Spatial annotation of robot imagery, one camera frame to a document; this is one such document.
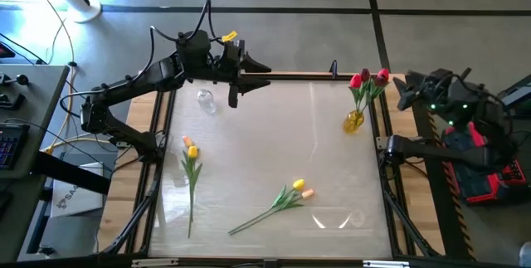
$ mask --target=vase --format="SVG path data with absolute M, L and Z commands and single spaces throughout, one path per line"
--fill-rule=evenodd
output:
M 363 116 L 363 112 L 353 110 L 349 112 L 347 118 L 345 118 L 345 121 L 343 122 L 343 130 L 345 133 L 355 134 L 356 131 L 358 131 L 359 126 L 363 124 L 364 120 L 365 117 Z

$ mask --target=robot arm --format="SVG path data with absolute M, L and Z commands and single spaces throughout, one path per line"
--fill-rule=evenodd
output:
M 478 133 L 486 138 L 487 145 L 457 151 L 393 135 L 385 150 L 390 161 L 402 164 L 411 156 L 434 158 L 461 162 L 474 170 L 492 173 L 501 171 L 514 159 L 518 147 L 510 138 L 512 126 L 506 130 L 503 103 L 483 85 L 464 82 L 469 73 L 470 68 L 461 76 L 444 69 L 428 76 L 410 72 L 414 80 L 412 85 L 395 78 L 401 96 L 397 107 L 405 110 L 418 101 L 463 135 L 466 135 L 468 123 L 472 122 Z
M 114 84 L 103 84 L 92 89 L 81 106 L 81 128 L 94 134 L 110 135 L 110 142 L 126 142 L 135 147 L 139 160 L 152 163 L 158 158 L 155 134 L 139 132 L 116 119 L 109 107 L 120 102 L 144 95 L 151 91 L 166 92 L 180 89 L 185 81 L 194 79 L 210 80 L 214 83 L 226 82 L 231 87 L 229 105 L 237 107 L 237 94 L 242 95 L 270 84 L 268 80 L 259 80 L 241 76 L 240 71 L 266 73 L 271 69 L 254 61 L 245 53 L 245 42 L 224 43 L 221 56 L 210 55 L 210 40 L 205 31 L 186 41 L 187 34 L 180 34 L 177 50 L 170 56 L 153 63 L 139 76 L 126 76 Z

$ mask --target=red device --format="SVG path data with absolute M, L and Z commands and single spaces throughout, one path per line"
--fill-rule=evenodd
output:
M 455 132 L 455 128 L 443 133 L 443 144 L 448 149 L 465 150 L 482 147 L 485 139 L 479 134 L 473 123 L 468 124 L 467 132 Z M 462 163 L 448 163 L 453 181 L 461 199 L 467 204 L 480 204 L 503 201 L 513 193 L 528 190 L 529 185 L 519 162 L 515 159 L 501 173 L 484 174 L 469 169 Z

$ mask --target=white table surface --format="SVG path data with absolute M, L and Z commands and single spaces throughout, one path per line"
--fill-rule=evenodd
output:
M 178 91 L 150 256 L 375 259 L 391 257 L 368 110 L 357 134 L 341 124 L 354 108 L 342 81 L 272 81 L 227 104 L 229 87 L 194 81 Z M 214 115 L 197 102 L 217 102 Z M 200 148 L 192 236 L 182 136 Z M 234 236 L 303 178 L 315 196 Z

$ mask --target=flower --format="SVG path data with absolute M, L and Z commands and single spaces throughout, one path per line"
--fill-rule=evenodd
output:
M 303 199 L 308 199 L 308 198 L 312 197 L 314 194 L 315 194 L 315 190 L 314 189 L 308 189 L 308 190 L 302 192 L 302 198 Z
M 293 189 L 301 191 L 302 188 L 304 188 L 304 179 L 299 179 L 295 182 L 293 182 Z
M 192 139 L 190 139 L 188 136 L 183 136 L 183 142 L 184 145 L 186 145 L 187 148 L 190 148 L 191 145 L 193 145 Z
M 362 86 L 362 77 L 359 74 L 352 76 L 350 80 L 350 87 L 354 89 L 359 89 Z
M 188 148 L 188 157 L 189 158 L 196 158 L 197 157 L 197 147 L 196 146 L 190 146 Z
M 389 70 L 388 69 L 381 69 L 379 72 L 378 72 L 378 75 L 377 75 L 377 78 L 379 76 L 382 76 L 383 78 L 385 78 L 385 81 L 386 83 L 389 81 Z
M 387 79 L 384 76 L 376 76 L 376 80 L 374 80 L 374 85 L 377 87 L 386 86 Z
M 371 72 L 367 68 L 362 69 L 362 81 L 365 82 L 371 78 Z

